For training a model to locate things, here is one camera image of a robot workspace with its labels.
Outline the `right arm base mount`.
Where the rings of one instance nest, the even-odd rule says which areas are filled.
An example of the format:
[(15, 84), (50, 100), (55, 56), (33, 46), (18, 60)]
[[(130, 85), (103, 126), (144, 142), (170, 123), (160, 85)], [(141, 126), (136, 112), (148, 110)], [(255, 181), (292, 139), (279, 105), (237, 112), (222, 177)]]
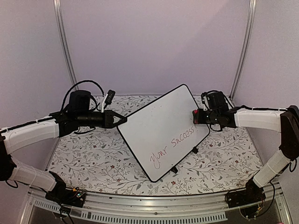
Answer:
[(231, 190), (225, 195), (229, 208), (257, 203), (266, 199), (263, 187), (258, 187), (253, 178), (249, 179), (243, 190)]

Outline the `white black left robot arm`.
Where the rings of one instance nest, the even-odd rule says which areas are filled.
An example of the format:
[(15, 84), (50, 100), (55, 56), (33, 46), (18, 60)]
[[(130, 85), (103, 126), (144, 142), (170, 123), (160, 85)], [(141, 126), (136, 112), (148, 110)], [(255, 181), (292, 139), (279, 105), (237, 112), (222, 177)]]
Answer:
[(25, 124), (0, 130), (0, 180), (13, 181), (43, 189), (51, 200), (64, 203), (81, 199), (82, 190), (69, 189), (64, 180), (52, 171), (42, 171), (12, 157), (13, 153), (44, 140), (56, 139), (75, 133), (81, 127), (112, 129), (127, 122), (127, 118), (106, 106), (112, 103), (115, 92), (109, 90), (93, 108), (95, 98), (89, 91), (68, 92), (69, 102), (48, 116)]

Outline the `red black whiteboard eraser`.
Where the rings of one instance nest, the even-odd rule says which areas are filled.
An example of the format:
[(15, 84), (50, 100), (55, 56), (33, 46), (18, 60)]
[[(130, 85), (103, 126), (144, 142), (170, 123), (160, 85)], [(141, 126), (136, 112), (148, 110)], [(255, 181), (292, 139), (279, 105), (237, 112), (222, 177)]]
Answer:
[(192, 116), (193, 116), (193, 123), (194, 124), (199, 124), (198, 109), (192, 111)]

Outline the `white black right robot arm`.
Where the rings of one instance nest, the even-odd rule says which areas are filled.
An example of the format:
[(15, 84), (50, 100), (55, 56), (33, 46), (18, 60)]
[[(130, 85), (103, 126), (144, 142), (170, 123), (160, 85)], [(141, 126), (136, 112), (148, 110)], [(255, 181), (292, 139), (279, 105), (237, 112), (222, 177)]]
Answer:
[(232, 106), (221, 91), (204, 92), (201, 101), (204, 107), (192, 112), (194, 124), (218, 125), (220, 129), (265, 130), (280, 135), (277, 152), (247, 181), (241, 196), (245, 203), (252, 203), (266, 184), (282, 174), (291, 163), (298, 162), (299, 108), (296, 105), (287, 108)]

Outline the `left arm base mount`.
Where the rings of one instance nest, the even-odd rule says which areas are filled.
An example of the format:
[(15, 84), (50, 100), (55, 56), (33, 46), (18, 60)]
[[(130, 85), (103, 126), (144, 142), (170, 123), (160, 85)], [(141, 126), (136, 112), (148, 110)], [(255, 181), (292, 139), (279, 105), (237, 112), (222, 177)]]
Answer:
[(86, 193), (85, 189), (79, 187), (67, 188), (66, 183), (56, 173), (51, 172), (50, 174), (54, 177), (56, 184), (52, 191), (47, 191), (45, 198), (56, 202), (59, 205), (69, 205), (74, 207), (82, 208), (85, 203)]

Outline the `white dry-erase whiteboard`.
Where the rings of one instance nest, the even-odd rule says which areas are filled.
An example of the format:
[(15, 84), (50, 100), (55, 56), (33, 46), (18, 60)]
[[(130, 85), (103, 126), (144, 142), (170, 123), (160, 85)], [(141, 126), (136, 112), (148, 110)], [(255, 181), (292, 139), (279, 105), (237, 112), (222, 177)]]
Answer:
[(151, 182), (175, 168), (210, 133), (193, 123), (199, 106), (186, 84), (128, 115), (117, 127), (134, 158)]

